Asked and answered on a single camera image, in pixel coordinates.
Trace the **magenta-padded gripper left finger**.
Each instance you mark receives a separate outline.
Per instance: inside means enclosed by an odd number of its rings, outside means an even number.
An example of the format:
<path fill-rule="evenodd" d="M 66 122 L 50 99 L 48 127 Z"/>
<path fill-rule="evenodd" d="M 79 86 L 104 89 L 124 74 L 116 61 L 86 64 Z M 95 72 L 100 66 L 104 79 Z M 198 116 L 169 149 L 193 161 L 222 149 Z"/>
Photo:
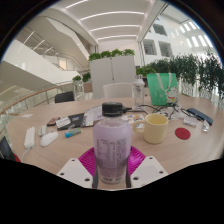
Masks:
<path fill-rule="evenodd" d="M 70 158 L 57 175 L 84 188 L 98 187 L 98 171 L 94 149 L 90 148 L 79 158 Z"/>

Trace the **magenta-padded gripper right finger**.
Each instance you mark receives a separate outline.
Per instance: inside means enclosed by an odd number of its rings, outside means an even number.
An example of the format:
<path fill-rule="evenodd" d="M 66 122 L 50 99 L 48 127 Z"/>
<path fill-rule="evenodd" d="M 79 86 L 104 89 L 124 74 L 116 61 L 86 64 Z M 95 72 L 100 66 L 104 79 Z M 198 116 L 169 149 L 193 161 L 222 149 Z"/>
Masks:
<path fill-rule="evenodd" d="M 167 175 L 154 156 L 145 156 L 137 148 L 131 147 L 126 172 L 127 188 L 140 188 Z"/>

